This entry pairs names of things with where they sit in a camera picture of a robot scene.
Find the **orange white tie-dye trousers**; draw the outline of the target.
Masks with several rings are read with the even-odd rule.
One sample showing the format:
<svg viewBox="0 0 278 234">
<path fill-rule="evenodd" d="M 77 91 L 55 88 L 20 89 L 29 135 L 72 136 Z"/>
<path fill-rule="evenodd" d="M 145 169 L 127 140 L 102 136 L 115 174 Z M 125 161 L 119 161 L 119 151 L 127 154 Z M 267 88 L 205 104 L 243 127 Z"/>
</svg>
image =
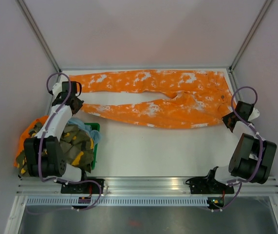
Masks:
<svg viewBox="0 0 278 234">
<path fill-rule="evenodd" d="M 120 105 L 83 104 L 83 112 L 119 122 L 166 129 L 218 125 L 231 113 L 223 72 L 130 70 L 70 76 L 84 93 L 161 93 L 166 98 Z"/>
</svg>

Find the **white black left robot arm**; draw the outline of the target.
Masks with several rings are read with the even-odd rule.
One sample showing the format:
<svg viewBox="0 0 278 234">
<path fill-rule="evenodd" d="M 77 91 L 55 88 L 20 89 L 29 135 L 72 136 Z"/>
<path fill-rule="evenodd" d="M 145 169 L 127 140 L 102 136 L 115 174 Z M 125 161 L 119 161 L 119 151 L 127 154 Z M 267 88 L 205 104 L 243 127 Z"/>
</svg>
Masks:
<svg viewBox="0 0 278 234">
<path fill-rule="evenodd" d="M 60 139 L 68 121 L 83 105 L 78 97 L 82 85 L 76 81 L 57 83 L 51 91 L 55 96 L 46 122 L 38 133 L 24 141 L 27 170 L 31 177 L 41 181 L 72 183 L 79 194 L 85 193 L 89 182 L 82 177 L 82 170 L 66 162 Z"/>
</svg>

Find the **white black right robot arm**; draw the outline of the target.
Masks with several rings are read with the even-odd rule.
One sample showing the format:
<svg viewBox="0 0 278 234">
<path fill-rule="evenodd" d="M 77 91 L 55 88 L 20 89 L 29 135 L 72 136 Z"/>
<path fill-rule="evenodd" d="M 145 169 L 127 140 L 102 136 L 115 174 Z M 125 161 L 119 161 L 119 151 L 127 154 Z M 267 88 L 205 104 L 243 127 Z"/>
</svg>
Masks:
<svg viewBox="0 0 278 234">
<path fill-rule="evenodd" d="M 251 119 L 259 112 L 253 104 L 239 101 L 235 111 L 225 115 L 225 126 L 238 139 L 228 166 L 209 171 L 205 188 L 216 193 L 222 186 L 238 182 L 264 184 L 271 172 L 277 145 L 265 140 L 256 131 Z"/>
</svg>

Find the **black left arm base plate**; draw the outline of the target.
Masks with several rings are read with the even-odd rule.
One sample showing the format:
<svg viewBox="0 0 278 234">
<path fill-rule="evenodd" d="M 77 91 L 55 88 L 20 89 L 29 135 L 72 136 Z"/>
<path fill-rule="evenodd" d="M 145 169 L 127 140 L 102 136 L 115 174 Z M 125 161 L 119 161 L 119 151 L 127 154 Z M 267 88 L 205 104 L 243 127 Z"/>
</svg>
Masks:
<svg viewBox="0 0 278 234">
<path fill-rule="evenodd" d="M 79 184 L 62 184 L 61 194 L 99 194 L 100 190 L 94 181 L 100 185 L 101 190 L 104 189 L 105 180 L 102 178 L 92 178 L 93 182 L 84 182 Z"/>
</svg>

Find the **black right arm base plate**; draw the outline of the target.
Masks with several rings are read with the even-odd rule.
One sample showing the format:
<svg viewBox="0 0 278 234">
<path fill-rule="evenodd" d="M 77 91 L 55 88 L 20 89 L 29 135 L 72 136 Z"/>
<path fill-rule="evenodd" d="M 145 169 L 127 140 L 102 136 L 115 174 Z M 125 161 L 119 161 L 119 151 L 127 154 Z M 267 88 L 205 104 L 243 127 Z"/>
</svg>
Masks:
<svg viewBox="0 0 278 234">
<path fill-rule="evenodd" d="M 221 195 L 234 194 L 234 188 L 218 182 L 215 179 L 201 177 L 190 178 L 185 181 L 193 195 Z"/>
</svg>

